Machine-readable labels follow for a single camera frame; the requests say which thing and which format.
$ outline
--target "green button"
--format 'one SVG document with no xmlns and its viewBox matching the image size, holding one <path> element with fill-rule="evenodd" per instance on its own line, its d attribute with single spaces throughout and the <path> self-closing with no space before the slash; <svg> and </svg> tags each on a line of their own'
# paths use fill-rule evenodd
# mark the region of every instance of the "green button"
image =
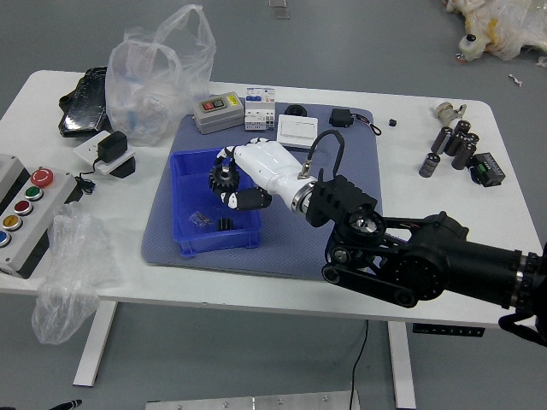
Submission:
<svg viewBox="0 0 547 410">
<path fill-rule="evenodd" d="M 31 186 L 25 191 L 25 198 L 29 201 L 37 201 L 42 197 L 44 192 L 37 186 Z"/>
</svg>

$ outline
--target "blue plastic bin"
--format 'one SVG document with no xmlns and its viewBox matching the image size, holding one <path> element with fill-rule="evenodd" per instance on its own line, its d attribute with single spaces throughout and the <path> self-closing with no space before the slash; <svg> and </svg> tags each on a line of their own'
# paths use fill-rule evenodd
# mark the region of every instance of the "blue plastic bin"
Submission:
<svg viewBox="0 0 547 410">
<path fill-rule="evenodd" d="M 184 258 L 211 250 L 260 246 L 260 212 L 230 209 L 209 188 L 209 173 L 221 150 L 179 151 L 172 153 L 169 158 L 173 192 L 173 239 L 179 244 L 180 254 Z M 239 190 L 254 186 L 249 175 L 240 169 L 239 173 Z M 200 213 L 210 223 L 197 225 L 191 218 L 195 213 Z M 231 219 L 233 229 L 217 231 L 220 218 Z"/>
</svg>

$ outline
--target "robotic arm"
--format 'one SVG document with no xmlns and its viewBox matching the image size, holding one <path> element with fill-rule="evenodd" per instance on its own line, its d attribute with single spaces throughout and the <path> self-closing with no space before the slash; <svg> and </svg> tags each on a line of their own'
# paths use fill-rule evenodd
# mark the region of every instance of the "robotic arm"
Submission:
<svg viewBox="0 0 547 410">
<path fill-rule="evenodd" d="M 309 175 L 316 145 L 326 135 L 340 143 L 332 179 Z M 470 243 L 468 228 L 445 212 L 423 220 L 384 218 L 374 211 L 377 201 L 344 176 L 337 175 L 344 139 L 336 130 L 323 132 L 300 164 L 280 143 L 265 138 L 226 147 L 217 156 L 211 189 L 231 208 L 265 208 L 279 195 L 294 213 L 313 226 L 334 222 L 326 243 L 323 278 L 337 286 L 405 308 L 451 290 L 503 308 L 515 308 L 499 325 L 526 340 L 547 346 L 547 255 L 523 255 Z M 237 191 L 235 164 L 258 185 Z M 405 229 L 403 241 L 387 233 Z M 534 331 L 516 322 L 536 316 Z"/>
</svg>

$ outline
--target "table leg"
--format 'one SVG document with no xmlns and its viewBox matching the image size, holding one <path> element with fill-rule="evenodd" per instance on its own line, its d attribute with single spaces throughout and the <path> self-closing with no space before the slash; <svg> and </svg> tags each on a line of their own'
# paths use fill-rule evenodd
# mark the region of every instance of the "table leg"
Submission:
<svg viewBox="0 0 547 410">
<path fill-rule="evenodd" d="M 74 377 L 74 386 L 93 387 L 117 304 L 118 302 L 113 301 L 99 303 L 82 358 L 79 361 L 78 371 Z"/>
<path fill-rule="evenodd" d="M 387 331 L 390 338 L 391 368 L 397 410 L 416 409 L 406 324 L 387 322 Z"/>
</svg>

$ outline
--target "white table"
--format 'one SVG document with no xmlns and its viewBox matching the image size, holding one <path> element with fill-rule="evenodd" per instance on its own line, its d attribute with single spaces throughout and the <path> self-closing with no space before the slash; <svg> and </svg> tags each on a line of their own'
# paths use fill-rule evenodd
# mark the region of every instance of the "white table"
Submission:
<svg viewBox="0 0 547 410">
<path fill-rule="evenodd" d="M 50 71 L 33 74 L 0 121 L 2 152 L 16 155 L 30 171 L 38 166 L 73 174 L 87 171 L 88 166 L 73 153 L 81 141 L 62 138 L 57 128 L 62 117 L 58 99 L 73 90 L 81 76 Z M 246 86 L 211 83 L 210 90 L 214 94 L 236 91 L 244 95 Z M 275 89 L 281 102 L 350 106 L 373 113 L 374 123 L 383 130 L 378 138 L 378 152 L 385 216 L 423 218 L 444 210 L 470 228 L 469 241 L 541 253 L 515 172 L 486 104 L 280 86 Z M 501 186 L 485 189 L 473 184 L 465 171 L 452 169 L 447 159 L 432 178 L 418 175 L 441 127 L 433 112 L 440 101 L 450 101 L 455 107 L 467 104 L 465 118 L 480 136 L 479 152 L 490 151 L 507 175 Z M 387 125 L 391 118 L 397 120 L 397 126 Z M 122 272 L 118 286 L 97 290 L 103 301 L 111 301 L 108 308 L 103 304 L 105 312 L 113 313 L 116 302 L 142 302 L 483 327 L 496 327 L 497 320 L 508 313 L 448 291 L 434 301 L 406 309 L 324 282 L 148 266 L 140 256 L 141 239 L 172 142 L 171 138 L 164 138 L 153 147 L 135 147 L 134 174 L 125 179 L 94 175 L 96 191 L 81 200 L 94 216 L 103 220 Z M 0 275 L 0 291 L 35 294 L 49 261 L 46 254 L 28 280 Z M 108 332 L 111 314 L 105 318 L 99 333 L 105 329 Z"/>
</svg>

